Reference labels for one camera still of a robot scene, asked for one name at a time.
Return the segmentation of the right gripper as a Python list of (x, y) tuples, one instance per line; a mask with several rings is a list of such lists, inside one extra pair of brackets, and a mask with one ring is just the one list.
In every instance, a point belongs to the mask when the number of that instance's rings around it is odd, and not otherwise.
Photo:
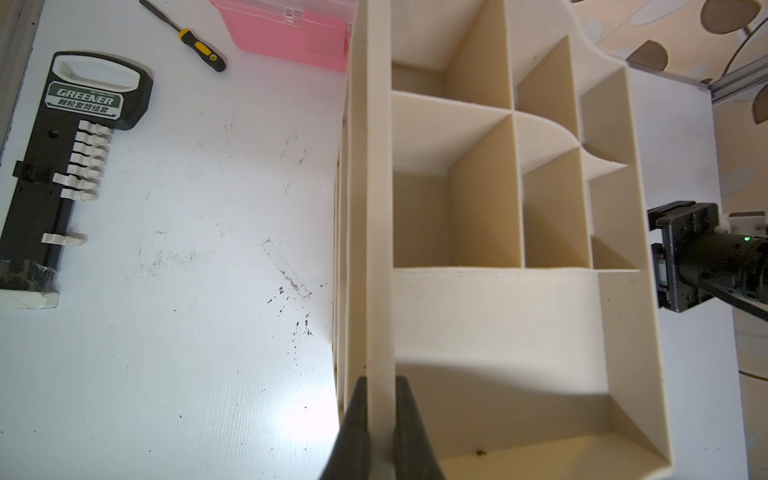
[(767, 238), (719, 228), (714, 203), (675, 201), (647, 211), (658, 304), (682, 313), (712, 298), (767, 311)]

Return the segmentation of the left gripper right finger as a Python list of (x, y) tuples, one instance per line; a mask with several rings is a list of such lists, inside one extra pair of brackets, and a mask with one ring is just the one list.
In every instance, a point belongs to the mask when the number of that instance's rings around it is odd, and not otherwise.
[(397, 480), (433, 479), (445, 476), (434, 454), (416, 399), (405, 376), (397, 376), (393, 461)]

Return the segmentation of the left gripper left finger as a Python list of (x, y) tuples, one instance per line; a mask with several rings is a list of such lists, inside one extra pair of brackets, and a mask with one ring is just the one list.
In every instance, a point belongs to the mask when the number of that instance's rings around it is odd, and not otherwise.
[(371, 471), (368, 382), (357, 379), (336, 441), (320, 480), (367, 480)]

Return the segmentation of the beige drawer organizer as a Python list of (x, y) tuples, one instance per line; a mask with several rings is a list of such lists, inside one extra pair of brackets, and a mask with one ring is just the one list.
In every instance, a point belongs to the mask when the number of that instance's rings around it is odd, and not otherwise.
[(332, 353), (368, 479), (397, 376), (445, 479), (672, 474), (628, 74), (568, 1), (357, 3)]

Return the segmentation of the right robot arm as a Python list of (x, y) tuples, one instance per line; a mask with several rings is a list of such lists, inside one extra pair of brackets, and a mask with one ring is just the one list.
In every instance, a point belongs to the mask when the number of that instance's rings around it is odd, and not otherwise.
[(715, 203), (675, 201), (647, 211), (658, 306), (682, 313), (712, 298), (767, 320), (767, 239), (717, 229)]

